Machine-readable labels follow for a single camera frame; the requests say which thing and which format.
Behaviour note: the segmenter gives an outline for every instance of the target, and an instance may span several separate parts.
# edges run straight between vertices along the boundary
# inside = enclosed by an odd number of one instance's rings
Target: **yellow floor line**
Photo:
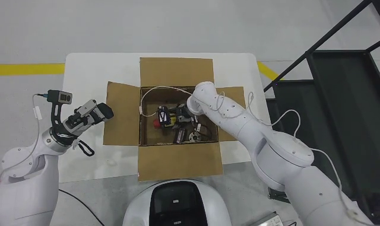
[[[277,78],[278,74],[274,72],[273,70],[271,70],[268,66],[261,63],[260,61],[257,62],[257,66],[259,67],[260,73],[264,74],[270,80],[273,81],[275,78]]]
[[[257,62],[260,73],[270,80],[274,80],[278,74],[260,61]],[[63,74],[64,63],[30,63],[30,64],[0,64],[0,76],[10,75],[41,75],[41,74]]]
[[[0,76],[63,74],[64,63],[0,64]]]

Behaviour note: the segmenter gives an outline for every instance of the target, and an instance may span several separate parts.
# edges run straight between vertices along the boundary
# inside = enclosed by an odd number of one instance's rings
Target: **floor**
[[[0,0],[0,63],[64,63],[72,52],[249,52],[280,73],[360,1]],[[367,48],[380,40],[379,23],[374,9],[367,8],[322,48]],[[380,49],[372,55],[380,64]],[[286,76],[306,78],[311,74],[304,62]],[[34,141],[31,94],[60,89],[62,82],[63,75],[0,77],[0,156]],[[262,82],[270,80],[263,75]],[[50,105],[37,104],[48,116]],[[41,129],[48,127],[44,118]],[[297,219],[290,205],[267,199],[250,163],[225,165],[223,176],[200,180],[221,193],[233,225],[249,225],[272,211],[287,224]],[[128,176],[60,187],[87,203],[106,225],[121,225],[128,203],[151,184]],[[51,225],[98,223],[60,193]]]

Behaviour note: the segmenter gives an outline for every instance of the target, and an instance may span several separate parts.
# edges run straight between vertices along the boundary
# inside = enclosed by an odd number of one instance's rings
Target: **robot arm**
[[[49,90],[47,101],[53,103],[52,127],[2,159],[0,226],[49,225],[58,200],[58,156],[88,128],[113,117],[110,107],[90,100],[61,122],[61,105],[71,104],[71,94]]]
[[[360,225],[355,220],[372,225],[324,173],[311,166],[314,155],[309,147],[270,129],[235,101],[218,95],[212,82],[198,84],[187,105],[194,115],[205,114],[246,147],[260,179],[286,192],[305,225]]]

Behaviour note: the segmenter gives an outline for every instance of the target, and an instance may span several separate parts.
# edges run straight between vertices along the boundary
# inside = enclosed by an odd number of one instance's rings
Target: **cardboard box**
[[[109,82],[107,105],[115,117],[104,125],[104,145],[139,146],[138,180],[167,180],[223,174],[220,141],[235,139],[217,129],[205,116],[203,122],[211,126],[213,137],[202,144],[172,144],[173,134],[163,136],[161,130],[153,129],[154,118],[140,117],[140,98],[159,85],[181,87],[190,91],[203,81],[214,82],[212,59],[188,58],[141,58],[141,87]],[[243,87],[218,88],[226,96],[245,107]],[[144,113],[156,111],[158,104],[174,104],[185,100],[180,91],[157,89],[144,99]]]

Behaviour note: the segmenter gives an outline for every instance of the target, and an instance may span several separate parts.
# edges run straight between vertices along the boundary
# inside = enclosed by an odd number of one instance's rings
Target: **cardboard box flap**
[[[140,87],[108,82],[106,104],[114,118],[104,124],[103,145],[138,145]]]
[[[212,59],[140,58],[142,87],[196,86],[203,81],[214,82]]]
[[[226,87],[226,88],[217,88],[218,93],[225,92],[226,97],[233,99],[235,102],[239,103],[242,107],[245,106],[244,99],[244,88],[243,87]],[[235,141],[236,139],[232,137],[229,133],[218,128],[219,141]]]
[[[223,174],[219,143],[138,148],[138,180]]]

